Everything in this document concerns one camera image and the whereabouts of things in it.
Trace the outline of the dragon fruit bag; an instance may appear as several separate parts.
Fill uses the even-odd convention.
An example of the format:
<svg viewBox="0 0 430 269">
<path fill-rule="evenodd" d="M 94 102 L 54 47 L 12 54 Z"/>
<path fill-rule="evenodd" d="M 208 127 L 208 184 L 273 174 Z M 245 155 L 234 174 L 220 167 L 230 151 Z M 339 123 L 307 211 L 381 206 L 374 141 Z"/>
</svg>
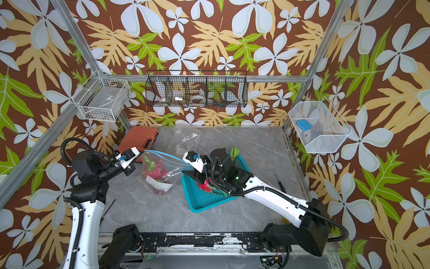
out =
<svg viewBox="0 0 430 269">
<path fill-rule="evenodd" d="M 238 147 L 233 147 L 230 151 L 230 158 L 232 159 L 232 161 L 235 161 L 239 154 L 240 149 Z"/>
<path fill-rule="evenodd" d="M 149 161 L 146 163 L 146 167 L 144 168 L 144 176 L 149 176 L 155 181 L 164 182 L 167 180 L 168 171 L 165 168 L 164 163 L 157 161 Z"/>
<path fill-rule="evenodd" d="M 197 185 L 198 185 L 198 188 L 205 193 L 228 197 L 228 194 L 226 192 L 224 192 L 224 191 L 222 191 L 222 190 L 220 190 L 214 186 L 211 186 L 207 181 L 205 181 L 203 184 L 197 183 Z"/>
</svg>

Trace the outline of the zip-top bag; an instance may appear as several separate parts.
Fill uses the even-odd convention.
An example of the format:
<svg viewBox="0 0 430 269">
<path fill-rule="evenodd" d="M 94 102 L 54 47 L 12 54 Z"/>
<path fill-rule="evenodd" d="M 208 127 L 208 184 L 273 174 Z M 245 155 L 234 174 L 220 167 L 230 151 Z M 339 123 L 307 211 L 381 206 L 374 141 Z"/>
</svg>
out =
<svg viewBox="0 0 430 269">
<path fill-rule="evenodd" d="M 181 155 L 198 149 L 201 135 L 202 131 L 197 128 L 185 125 L 175 126 L 174 134 L 169 142 L 168 152 Z"/>
<path fill-rule="evenodd" d="M 185 161 L 161 151 L 146 150 L 141 155 L 138 179 L 153 194 L 164 196 L 182 178 L 183 171 L 193 170 Z"/>
</svg>

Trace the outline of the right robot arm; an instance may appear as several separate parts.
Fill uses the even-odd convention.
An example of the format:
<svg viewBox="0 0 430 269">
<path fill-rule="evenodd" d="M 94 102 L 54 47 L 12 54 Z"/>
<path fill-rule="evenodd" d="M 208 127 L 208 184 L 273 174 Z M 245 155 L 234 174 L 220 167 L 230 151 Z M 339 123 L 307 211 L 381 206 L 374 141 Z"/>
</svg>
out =
<svg viewBox="0 0 430 269">
<path fill-rule="evenodd" d="M 224 148 L 213 150 L 209 156 L 188 151 L 183 161 L 193 167 L 184 174 L 195 182 L 231 197 L 256 201 L 288 220 L 288 224 L 270 223 L 264 228 L 260 241 L 267 251 L 299 245 L 320 257 L 327 243 L 349 237 L 347 228 L 330 219 L 319 200 L 307 201 L 271 187 L 236 165 Z"/>
</svg>

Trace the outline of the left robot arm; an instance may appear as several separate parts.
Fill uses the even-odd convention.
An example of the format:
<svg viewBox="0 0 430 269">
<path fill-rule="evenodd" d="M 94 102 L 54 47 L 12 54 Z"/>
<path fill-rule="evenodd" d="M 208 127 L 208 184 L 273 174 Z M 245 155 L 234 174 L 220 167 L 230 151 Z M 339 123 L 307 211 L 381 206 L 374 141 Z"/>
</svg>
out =
<svg viewBox="0 0 430 269">
<path fill-rule="evenodd" d="M 60 147 L 62 159 L 76 172 L 80 183 L 71 183 L 72 193 L 63 200 L 72 206 L 72 233 L 64 262 L 65 269 L 118 269 L 128 251 L 142 249 L 142 237 L 136 225 L 118 228 L 102 255 L 97 252 L 99 230 L 106 204 L 109 180 L 135 171 L 141 156 L 136 147 L 111 156 L 93 149 L 75 137 L 65 139 Z"/>
</svg>

